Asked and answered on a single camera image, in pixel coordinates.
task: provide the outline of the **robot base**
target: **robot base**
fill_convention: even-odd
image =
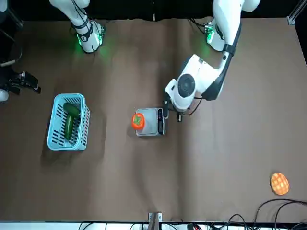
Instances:
[[[85,53],[95,52],[103,42],[104,28],[95,21],[90,21],[93,27],[93,32],[89,36],[87,41],[83,41],[82,35],[77,35],[79,45],[82,47]]]
[[[163,136],[165,134],[165,119],[162,108],[138,109],[136,113],[143,114],[145,118],[144,128],[135,131],[137,136]]]

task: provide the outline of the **orange tomato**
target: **orange tomato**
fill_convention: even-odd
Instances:
[[[134,114],[132,117],[132,127],[135,130],[142,130],[145,126],[145,118],[143,114]]]

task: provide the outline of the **blue plastic basket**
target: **blue plastic basket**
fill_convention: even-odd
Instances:
[[[80,118],[74,119],[70,140],[64,137],[67,112],[64,103],[69,102],[80,109]],[[90,110],[85,104],[85,98],[79,93],[62,93],[53,102],[47,145],[53,151],[82,151],[87,144],[87,134],[90,123]]]

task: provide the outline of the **brown tabletop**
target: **brown tabletop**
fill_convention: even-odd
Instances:
[[[16,71],[39,79],[41,95],[23,90],[0,103],[0,220],[252,221],[277,198],[273,172],[288,178],[284,197],[307,199],[307,69],[286,19],[243,19],[237,52],[218,100],[203,101],[167,135],[138,138],[138,108],[161,106],[164,87],[197,54],[217,66],[220,54],[187,20],[115,21],[94,54],[81,51],[69,22],[26,22]],[[46,145],[53,99],[79,92],[91,110],[87,148]],[[261,210],[272,221],[276,204]],[[307,210],[286,207],[280,222]]]

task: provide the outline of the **green led light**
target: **green led light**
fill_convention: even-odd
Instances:
[[[77,35],[77,38],[78,38],[78,41],[79,41],[79,45],[81,45],[81,41],[80,41],[80,38],[79,36]]]
[[[101,35],[98,35],[98,34],[94,34],[95,35],[95,38],[96,38],[96,41],[99,45],[102,44],[102,38],[101,38]]]
[[[208,44],[211,44],[212,40],[213,40],[213,36],[214,36],[214,31],[210,31],[208,34],[207,34],[207,43]]]

